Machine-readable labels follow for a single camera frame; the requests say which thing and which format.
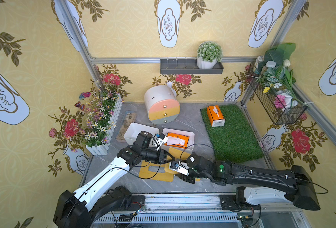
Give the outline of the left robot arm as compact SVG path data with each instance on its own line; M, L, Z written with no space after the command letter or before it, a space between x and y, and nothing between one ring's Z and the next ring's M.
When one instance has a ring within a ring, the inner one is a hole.
M150 147L155 139L155 147ZM142 160L165 164L168 152L162 149L168 137L161 134L154 137L142 131L136 141L122 148L113 161L92 180L74 192L66 190L58 199L53 222L59 228L89 228L103 215L115 209L128 208L132 193L124 186L108 190L122 176L130 173Z

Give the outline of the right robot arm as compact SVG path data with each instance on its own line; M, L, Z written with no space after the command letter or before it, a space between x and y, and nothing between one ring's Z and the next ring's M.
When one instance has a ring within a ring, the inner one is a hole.
M198 179L209 179L212 183L225 186L227 184L248 184L284 192L284 198L294 206L308 210L321 209L315 183L307 171L298 165L291 169L269 170L249 167L225 161L210 161L203 156L192 153L187 159L188 174L179 174L185 182L195 183Z

